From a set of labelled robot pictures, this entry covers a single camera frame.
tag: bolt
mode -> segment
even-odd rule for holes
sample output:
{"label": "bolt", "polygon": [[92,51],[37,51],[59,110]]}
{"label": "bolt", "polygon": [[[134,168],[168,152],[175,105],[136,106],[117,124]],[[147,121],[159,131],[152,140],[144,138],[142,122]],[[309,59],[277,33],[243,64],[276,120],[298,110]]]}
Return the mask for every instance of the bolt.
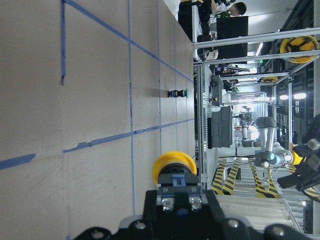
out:
{"label": "bolt", "polygon": [[146,225],[145,225],[143,222],[138,221],[138,222],[135,224],[135,228],[136,228],[136,229],[139,229],[139,230],[143,230],[143,229],[146,228]]}
{"label": "bolt", "polygon": [[95,230],[91,233],[93,239],[102,239],[105,235],[103,232]]}
{"label": "bolt", "polygon": [[229,219],[228,224],[232,228],[239,227],[239,222],[236,219]]}
{"label": "bolt", "polygon": [[285,235],[285,230],[283,230],[279,226],[274,226],[272,230],[273,230],[274,234],[276,234],[278,236],[284,236]]}
{"label": "bolt", "polygon": [[174,208],[174,200],[172,198],[164,198],[161,203],[164,212],[170,212]]}
{"label": "bolt", "polygon": [[200,197],[191,197],[189,202],[191,203],[191,210],[193,212],[198,212],[202,208],[202,200]]}

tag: workstation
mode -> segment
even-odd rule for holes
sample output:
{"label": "workstation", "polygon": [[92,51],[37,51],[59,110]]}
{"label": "workstation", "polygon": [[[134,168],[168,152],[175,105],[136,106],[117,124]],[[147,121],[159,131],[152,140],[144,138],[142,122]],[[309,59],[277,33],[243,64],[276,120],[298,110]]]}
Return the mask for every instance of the workstation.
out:
{"label": "workstation", "polygon": [[319,2],[192,41],[167,2],[3,4],[1,240],[319,239]]}

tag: yellow and black reel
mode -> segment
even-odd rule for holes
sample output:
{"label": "yellow and black reel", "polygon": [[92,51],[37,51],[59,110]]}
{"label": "yellow and black reel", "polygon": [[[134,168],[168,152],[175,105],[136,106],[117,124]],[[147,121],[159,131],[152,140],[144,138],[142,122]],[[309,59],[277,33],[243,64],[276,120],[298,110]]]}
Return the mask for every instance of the yellow and black reel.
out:
{"label": "yellow and black reel", "polygon": [[[319,43],[316,38],[311,35],[286,38],[280,46],[280,53],[296,53],[303,51],[311,51],[319,49]],[[304,64],[314,59],[316,55],[294,56],[285,58],[291,63]]]}
{"label": "yellow and black reel", "polygon": [[169,151],[162,154],[153,164],[152,177],[155,184],[161,174],[197,174],[197,167],[194,160],[181,151]]}
{"label": "yellow and black reel", "polygon": [[278,81],[277,76],[267,76],[261,80],[262,83],[276,83]]}

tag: ceiling light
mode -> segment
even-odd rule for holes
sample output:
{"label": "ceiling light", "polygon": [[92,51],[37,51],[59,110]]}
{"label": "ceiling light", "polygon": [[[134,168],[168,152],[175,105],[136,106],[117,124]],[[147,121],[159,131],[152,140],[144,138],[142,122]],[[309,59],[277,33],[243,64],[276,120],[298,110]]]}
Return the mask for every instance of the ceiling light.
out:
{"label": "ceiling light", "polygon": [[261,49],[262,49],[263,46],[264,46],[264,43],[263,43],[263,42],[260,42],[259,47],[258,47],[258,49],[257,49],[257,51],[256,51],[256,53],[255,53],[256,56],[259,56],[259,54],[260,54]]}
{"label": "ceiling light", "polygon": [[289,98],[288,95],[281,95],[280,97],[280,100],[287,100]]}
{"label": "ceiling light", "polygon": [[305,99],[306,97],[307,97],[307,94],[305,94],[304,92],[293,95],[293,98],[296,100]]}

